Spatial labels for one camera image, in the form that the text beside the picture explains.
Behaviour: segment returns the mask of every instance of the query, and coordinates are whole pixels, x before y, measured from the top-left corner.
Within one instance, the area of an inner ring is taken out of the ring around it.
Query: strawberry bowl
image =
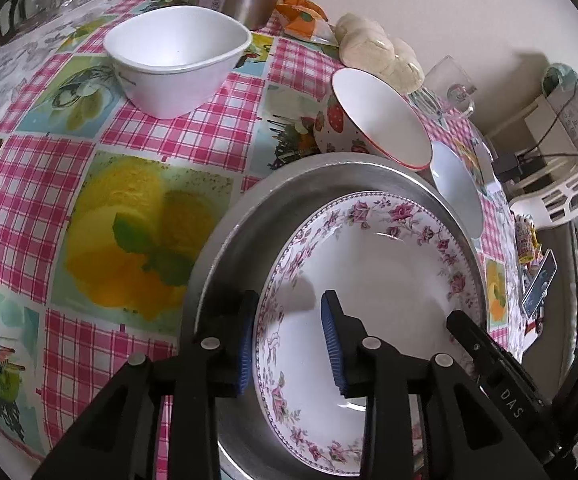
[[[313,134],[322,153],[370,153],[414,171],[431,163],[431,141],[418,116],[376,76],[341,68],[320,104]]]

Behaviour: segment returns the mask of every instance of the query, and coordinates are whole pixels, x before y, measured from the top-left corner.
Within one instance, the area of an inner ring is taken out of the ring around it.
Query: screw
[[[363,346],[369,350],[377,350],[381,344],[377,337],[365,337],[363,339]]]
[[[453,357],[447,354],[438,354],[435,356],[435,362],[443,368],[448,368],[453,364]]]
[[[129,356],[129,359],[127,359],[127,362],[129,363],[130,366],[140,366],[141,364],[144,363],[144,361],[147,359],[147,356],[145,354],[143,354],[142,352],[134,352],[133,354],[131,354]]]
[[[217,337],[205,337],[200,342],[200,346],[205,350],[215,350],[220,346],[220,339]]]

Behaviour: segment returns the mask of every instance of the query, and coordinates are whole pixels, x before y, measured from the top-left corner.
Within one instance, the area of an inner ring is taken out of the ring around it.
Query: electrical cable
[[[566,103],[564,103],[562,105],[562,108],[560,108],[560,111],[556,114],[556,117],[553,119],[553,122],[551,123],[551,125],[549,126],[549,128],[547,129],[545,134],[540,138],[540,140],[538,142],[536,142],[536,144],[534,146],[531,146],[527,150],[524,150],[520,155],[518,155],[518,158],[520,160],[528,160],[527,158],[525,158],[525,155],[528,155],[528,153],[531,153],[533,150],[535,150],[537,147],[539,147],[541,145],[543,140],[547,137],[547,135],[549,135],[550,131],[553,129],[553,127],[558,122],[560,115],[562,115],[562,112],[565,110],[565,108],[567,106],[569,106],[570,102],[573,101],[574,97],[576,97],[577,91],[578,91],[578,79],[576,79],[576,83],[573,86],[573,95],[568,99],[568,101]]]
[[[571,157],[576,157],[578,156],[578,153],[546,153],[546,154],[540,154],[540,155],[531,155],[531,156],[525,156],[521,159],[522,162],[526,162],[527,160],[533,160],[534,158],[548,158],[550,156],[571,156]]]

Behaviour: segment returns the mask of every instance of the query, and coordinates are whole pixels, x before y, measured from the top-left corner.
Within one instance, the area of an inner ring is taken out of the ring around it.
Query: floral plate
[[[356,476],[365,402],[345,399],[334,384],[320,320],[327,289],[370,335],[415,357],[446,352],[467,371],[472,361],[445,320],[460,308],[479,324],[482,309],[447,227],[401,196],[363,191],[338,198],[292,235],[258,304],[256,393],[269,425],[296,458],[330,474]],[[418,452],[415,409],[412,425]]]

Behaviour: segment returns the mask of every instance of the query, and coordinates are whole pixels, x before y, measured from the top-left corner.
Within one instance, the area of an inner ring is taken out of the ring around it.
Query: tablecloth
[[[157,120],[127,102],[105,33],[182,1],[93,0],[0,48],[0,432],[38,459],[129,354],[175,352],[185,286],[172,262],[194,260],[258,180],[317,150],[318,99],[341,64],[273,17],[194,112]],[[478,184],[490,332],[520,358],[514,223],[502,192],[482,186],[477,130],[416,112]]]

